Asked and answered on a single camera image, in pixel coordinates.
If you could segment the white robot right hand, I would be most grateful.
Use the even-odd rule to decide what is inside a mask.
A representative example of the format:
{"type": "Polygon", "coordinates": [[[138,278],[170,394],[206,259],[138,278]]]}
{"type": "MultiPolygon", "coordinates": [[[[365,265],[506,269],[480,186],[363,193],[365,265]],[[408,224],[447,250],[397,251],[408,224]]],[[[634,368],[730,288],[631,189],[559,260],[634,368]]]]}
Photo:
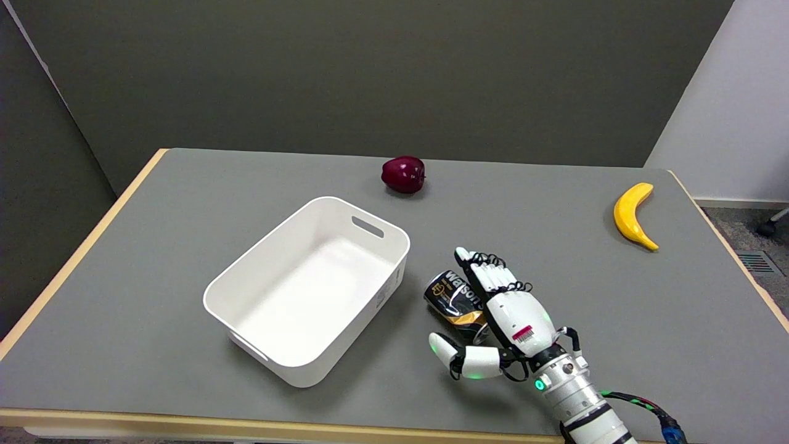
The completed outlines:
{"type": "Polygon", "coordinates": [[[531,285],[519,281],[504,259],[464,247],[457,247],[454,256],[477,300],[474,310],[481,312],[484,325],[500,346],[461,346],[447,335],[432,332],[430,348],[455,380],[505,376],[516,381],[507,369],[519,363],[529,373],[529,359],[553,346],[558,332],[547,310],[531,294],[531,285]]]}

